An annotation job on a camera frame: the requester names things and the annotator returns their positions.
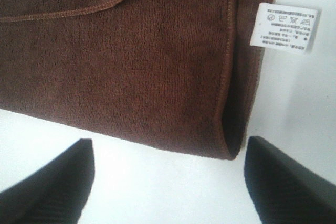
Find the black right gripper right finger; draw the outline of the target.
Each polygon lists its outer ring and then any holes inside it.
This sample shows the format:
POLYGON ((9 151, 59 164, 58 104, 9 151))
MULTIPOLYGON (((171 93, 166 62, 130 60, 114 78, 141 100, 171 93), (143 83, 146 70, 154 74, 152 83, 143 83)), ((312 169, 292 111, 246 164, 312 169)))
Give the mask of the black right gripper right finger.
POLYGON ((262 223, 335 223, 335 184, 260 136, 248 140, 244 178, 262 223))

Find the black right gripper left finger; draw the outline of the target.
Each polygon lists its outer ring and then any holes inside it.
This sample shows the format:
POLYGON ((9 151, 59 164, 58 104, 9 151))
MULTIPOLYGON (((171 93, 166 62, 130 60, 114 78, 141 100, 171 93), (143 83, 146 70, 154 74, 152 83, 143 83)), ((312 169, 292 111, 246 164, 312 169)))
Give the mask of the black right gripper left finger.
POLYGON ((1 192, 1 223, 78 223, 93 181, 92 140, 80 139, 1 192))

